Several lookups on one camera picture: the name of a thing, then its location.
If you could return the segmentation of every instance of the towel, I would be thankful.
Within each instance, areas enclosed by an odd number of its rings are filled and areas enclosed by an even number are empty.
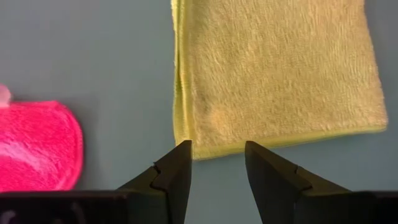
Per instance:
[[[83,164],[72,112],[57,101],[0,105],[0,192],[72,189]]]
[[[193,158],[382,131],[364,0],[172,0],[174,134]]]

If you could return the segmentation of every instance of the pink microfiber cloth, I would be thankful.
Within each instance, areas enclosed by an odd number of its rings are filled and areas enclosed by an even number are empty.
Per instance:
[[[0,192],[70,190],[83,163],[83,138],[57,101],[10,103],[0,85]]]

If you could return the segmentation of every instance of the yellow towel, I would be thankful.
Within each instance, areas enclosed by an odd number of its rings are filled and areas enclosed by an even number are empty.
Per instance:
[[[172,0],[176,142],[194,159],[382,131],[364,0]]]

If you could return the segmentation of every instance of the microfiber cloth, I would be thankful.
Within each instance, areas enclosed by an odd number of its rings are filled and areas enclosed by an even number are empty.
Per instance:
[[[66,106],[44,101],[0,108],[0,192],[69,190],[82,163],[81,129]]]
[[[193,158],[382,131],[364,0],[172,0],[174,134]]]

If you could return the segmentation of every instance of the blue-gray background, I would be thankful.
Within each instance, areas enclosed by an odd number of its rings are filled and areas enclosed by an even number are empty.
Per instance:
[[[352,190],[398,189],[398,1],[366,1],[389,129],[278,149]],[[174,146],[170,0],[1,0],[0,82],[85,132],[78,189],[114,189]],[[242,154],[195,162],[186,223],[260,223]]]

